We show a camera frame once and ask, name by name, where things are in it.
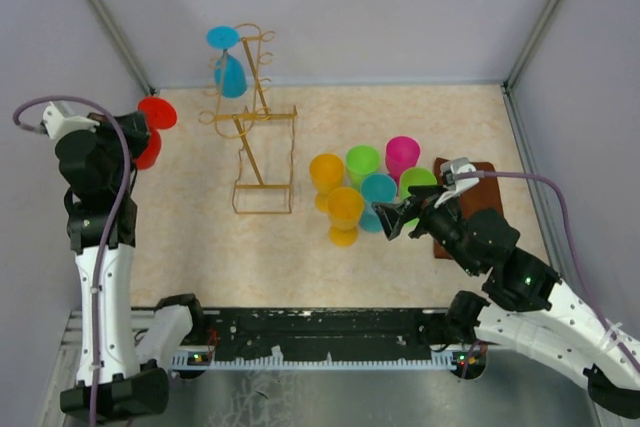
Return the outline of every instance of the green cup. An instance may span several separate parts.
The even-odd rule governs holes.
[[[360,184],[380,167],[380,153],[370,145],[357,145],[347,152],[347,174],[351,187],[360,190]]]
[[[409,187],[414,185],[437,185],[438,179],[432,172],[422,167],[411,167],[405,170],[400,176],[400,200],[409,197]],[[418,219],[407,222],[407,227],[415,228],[418,225]]]

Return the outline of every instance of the beige marble table surface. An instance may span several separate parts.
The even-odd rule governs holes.
[[[205,306],[446,307],[459,290],[480,290],[481,278],[434,259],[427,236],[388,242],[382,233],[361,231],[353,246],[335,247],[326,215],[314,208],[308,168],[323,152],[344,158],[350,147],[368,143],[383,153],[391,137],[409,135],[422,146],[418,165],[429,169],[437,156],[466,156],[497,170],[521,171],[497,85],[272,88],[273,111],[295,104],[299,112],[291,215],[236,215],[231,192],[240,140],[223,139],[212,125],[198,122],[199,113],[212,108],[202,90],[165,90],[161,96],[179,120],[161,132],[158,161],[140,173],[133,194],[134,306],[194,292]],[[225,109],[241,108],[244,100]],[[232,122],[220,128],[234,133]],[[283,180],[286,126],[257,125],[248,139],[266,180]],[[253,180],[248,165],[243,175]],[[526,183],[501,179],[500,189],[505,217],[522,233],[519,245],[546,260]]]

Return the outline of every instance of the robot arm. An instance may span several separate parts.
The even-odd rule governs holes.
[[[134,112],[116,120],[125,134],[129,155],[139,157],[149,139],[145,114]],[[134,346],[130,274],[137,207],[130,188],[109,233],[102,264],[97,264],[100,237],[123,178],[122,147],[103,117],[78,116],[64,102],[47,105],[42,127],[56,141],[60,173],[70,185],[64,199],[69,214],[67,233],[82,289],[82,354],[76,386],[62,392],[60,407],[68,415],[88,420],[91,385],[98,370],[98,422],[162,413],[169,398],[167,371],[172,355],[185,337],[202,327],[202,309],[193,294],[163,299],[155,308],[151,328]],[[97,268],[98,289],[93,285]],[[95,296],[99,325],[94,325],[91,315]],[[93,357],[96,342],[100,353],[97,366]]]
[[[411,196],[400,204],[374,204],[387,238],[418,218],[409,237],[428,233],[467,274],[488,276],[482,290],[493,303],[458,293],[448,314],[456,328],[473,329],[477,339],[552,367],[618,415],[640,417],[640,375],[616,348],[623,340],[635,356],[638,341],[617,326],[607,331],[557,272],[516,247],[520,233],[496,211],[462,216],[456,197],[478,179],[456,175],[474,170],[468,159],[448,162],[442,167],[444,186],[410,187]]]

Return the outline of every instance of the brown leather notebook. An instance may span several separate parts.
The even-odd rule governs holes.
[[[447,159],[438,157],[433,164],[433,172],[438,178],[438,183],[442,184],[442,177],[440,176],[440,166],[447,162]],[[490,162],[472,162],[476,170],[485,170],[489,172],[495,172],[496,169]],[[467,190],[459,197],[460,207],[462,208],[462,215],[467,219],[482,209],[495,209],[500,215],[504,215],[502,210],[502,200],[500,199],[500,187],[498,186],[498,179],[495,177],[485,177],[480,180],[480,183],[475,187]],[[436,259],[450,259],[451,257],[447,252],[438,244],[433,241],[433,255]]]

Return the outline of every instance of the gold wire rack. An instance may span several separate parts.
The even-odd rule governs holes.
[[[224,75],[221,75],[220,85],[210,85],[204,91],[204,94],[208,97],[215,99],[215,105],[213,110],[203,110],[198,116],[198,121],[201,124],[211,125],[213,124],[216,133],[225,139],[240,139],[242,147],[238,150],[238,177],[233,184],[233,194],[231,197],[231,205],[236,214],[290,214],[293,212],[293,152],[295,148],[295,120],[298,115],[296,106],[294,105],[290,112],[274,113],[267,103],[265,93],[269,90],[264,85],[271,82],[268,77],[260,77],[260,66],[268,65],[273,60],[273,54],[271,52],[263,52],[263,44],[271,42],[275,38],[275,32],[267,30],[262,32],[260,27],[251,23],[244,23],[237,25],[236,30],[253,29],[256,34],[251,36],[242,36],[240,41],[244,47],[244,52],[247,56],[247,62],[251,69],[251,75],[253,76],[253,99],[252,106],[249,109],[246,105],[243,111],[240,113],[220,113],[222,106],[222,92],[224,88]],[[251,50],[251,44],[256,47],[255,60],[253,52]],[[227,57],[223,53],[221,57],[214,57],[209,62],[209,67],[214,70],[221,69],[225,72]],[[229,135],[220,130],[219,123],[224,121],[233,121],[237,134]],[[256,122],[291,122],[291,148],[289,150],[289,179],[286,183],[272,184],[267,183],[264,180],[258,163],[256,162],[253,150],[249,143],[248,134],[253,129]],[[256,178],[256,183],[247,184],[242,183],[242,170],[244,164],[244,156],[249,160],[249,164],[253,170]],[[265,191],[273,192],[282,190],[284,192],[283,207],[277,210],[242,210],[238,204],[240,202],[239,197],[243,191]]]

